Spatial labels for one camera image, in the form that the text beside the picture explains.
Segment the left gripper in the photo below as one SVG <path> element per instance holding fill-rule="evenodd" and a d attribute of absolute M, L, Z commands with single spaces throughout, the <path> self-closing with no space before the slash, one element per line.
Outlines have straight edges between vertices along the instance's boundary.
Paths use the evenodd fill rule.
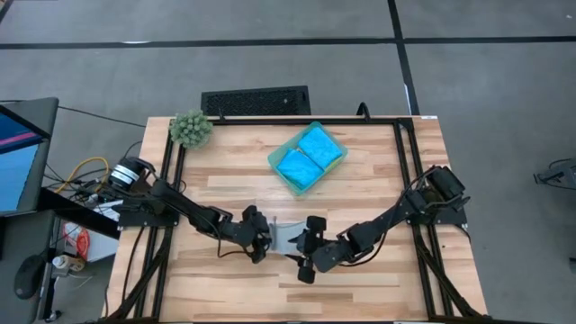
<path fill-rule="evenodd" d="M 270 217 L 267 222 L 266 216 L 255 205 L 249 205 L 242 212 L 240 245 L 253 264 L 260 263 L 266 257 L 266 251 L 274 251 L 269 225 L 275 226 L 276 223 L 276 216 Z"/>

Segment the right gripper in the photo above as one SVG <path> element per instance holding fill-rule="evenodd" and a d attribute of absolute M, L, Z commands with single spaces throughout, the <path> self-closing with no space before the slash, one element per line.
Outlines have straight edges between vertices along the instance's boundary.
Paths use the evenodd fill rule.
<path fill-rule="evenodd" d="M 356 239 L 352 238 L 352 230 L 358 226 L 359 223 L 341 231 L 336 239 L 325 239 L 324 231 L 327 229 L 327 220 L 318 216 L 309 216 L 302 233 L 288 240 L 289 243 L 296 245 L 301 256 L 285 255 L 297 262 L 298 280 L 305 284 L 313 284 L 316 270 L 326 273 L 343 262 L 352 264 L 358 261 L 361 249 Z"/>

